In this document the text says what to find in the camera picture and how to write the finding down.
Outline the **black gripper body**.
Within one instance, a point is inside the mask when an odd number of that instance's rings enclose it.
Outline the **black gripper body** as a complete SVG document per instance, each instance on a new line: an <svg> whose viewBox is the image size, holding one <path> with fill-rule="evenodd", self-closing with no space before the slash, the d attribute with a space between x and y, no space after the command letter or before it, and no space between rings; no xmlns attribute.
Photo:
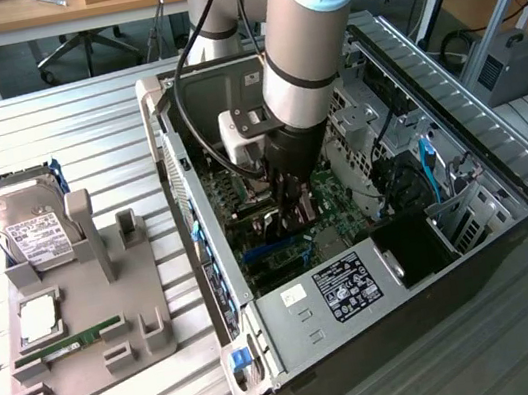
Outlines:
<svg viewBox="0 0 528 395"><path fill-rule="evenodd" d="M270 182L282 176L308 182L320 156L326 123L307 129L284 126L265 135L265 158Z"/></svg>

